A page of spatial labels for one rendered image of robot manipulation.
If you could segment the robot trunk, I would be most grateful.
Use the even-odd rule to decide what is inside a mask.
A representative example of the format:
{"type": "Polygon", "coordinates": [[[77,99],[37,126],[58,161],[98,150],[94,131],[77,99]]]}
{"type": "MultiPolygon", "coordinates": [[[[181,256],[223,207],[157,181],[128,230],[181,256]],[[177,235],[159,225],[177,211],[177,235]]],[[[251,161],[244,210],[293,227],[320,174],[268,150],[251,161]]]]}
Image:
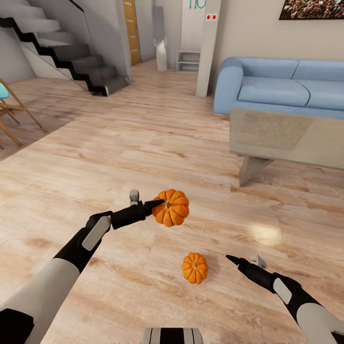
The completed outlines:
{"type": "Polygon", "coordinates": [[[140,344],[204,344],[199,328],[145,328],[140,344]]]}

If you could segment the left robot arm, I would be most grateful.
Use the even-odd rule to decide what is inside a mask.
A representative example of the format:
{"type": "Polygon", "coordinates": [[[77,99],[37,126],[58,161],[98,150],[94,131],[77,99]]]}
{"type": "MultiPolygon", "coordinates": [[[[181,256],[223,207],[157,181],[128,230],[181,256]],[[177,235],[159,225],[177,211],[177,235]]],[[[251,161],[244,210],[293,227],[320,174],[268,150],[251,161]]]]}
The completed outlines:
{"type": "Polygon", "coordinates": [[[21,290],[0,306],[0,344],[40,344],[81,272],[110,226],[117,229],[150,216],[164,199],[142,203],[129,191],[129,207],[94,214],[21,290]]]}

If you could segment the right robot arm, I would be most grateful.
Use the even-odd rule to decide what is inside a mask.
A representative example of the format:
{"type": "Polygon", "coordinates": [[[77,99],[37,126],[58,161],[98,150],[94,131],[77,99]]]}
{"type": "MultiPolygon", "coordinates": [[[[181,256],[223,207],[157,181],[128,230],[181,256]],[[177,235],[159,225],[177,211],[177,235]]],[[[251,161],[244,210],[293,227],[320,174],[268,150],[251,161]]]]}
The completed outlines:
{"type": "Polygon", "coordinates": [[[308,344],[344,344],[344,322],[324,308],[301,288],[301,284],[276,272],[269,273],[259,255],[251,261],[226,255],[249,280],[277,293],[299,325],[308,344]]]}

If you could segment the pumpkin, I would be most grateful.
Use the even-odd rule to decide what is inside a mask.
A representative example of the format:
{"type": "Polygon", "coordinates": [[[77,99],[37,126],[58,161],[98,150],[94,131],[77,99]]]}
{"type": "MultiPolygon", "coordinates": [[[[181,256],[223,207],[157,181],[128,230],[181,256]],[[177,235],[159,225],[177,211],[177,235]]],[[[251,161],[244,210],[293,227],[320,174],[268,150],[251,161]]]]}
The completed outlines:
{"type": "Polygon", "coordinates": [[[182,264],[183,277],[190,283],[200,284],[207,277],[209,266],[199,253],[189,253],[182,264]]]}
{"type": "Polygon", "coordinates": [[[182,191],[169,189],[162,191],[153,200],[164,199],[164,202],[153,207],[151,213],[155,220],[167,227],[181,225],[189,215],[189,200],[182,191]]]}

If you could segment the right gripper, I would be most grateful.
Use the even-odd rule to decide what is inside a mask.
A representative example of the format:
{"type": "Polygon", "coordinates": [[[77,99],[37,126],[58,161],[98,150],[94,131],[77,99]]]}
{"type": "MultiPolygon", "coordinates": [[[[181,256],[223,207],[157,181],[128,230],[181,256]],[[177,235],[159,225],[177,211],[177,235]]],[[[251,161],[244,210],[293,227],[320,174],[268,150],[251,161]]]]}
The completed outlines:
{"type": "Polygon", "coordinates": [[[226,255],[226,258],[238,265],[238,270],[242,272],[249,280],[252,280],[261,286],[260,275],[263,271],[266,271],[265,269],[257,267],[255,264],[251,264],[245,258],[237,258],[229,255],[226,255]]]}

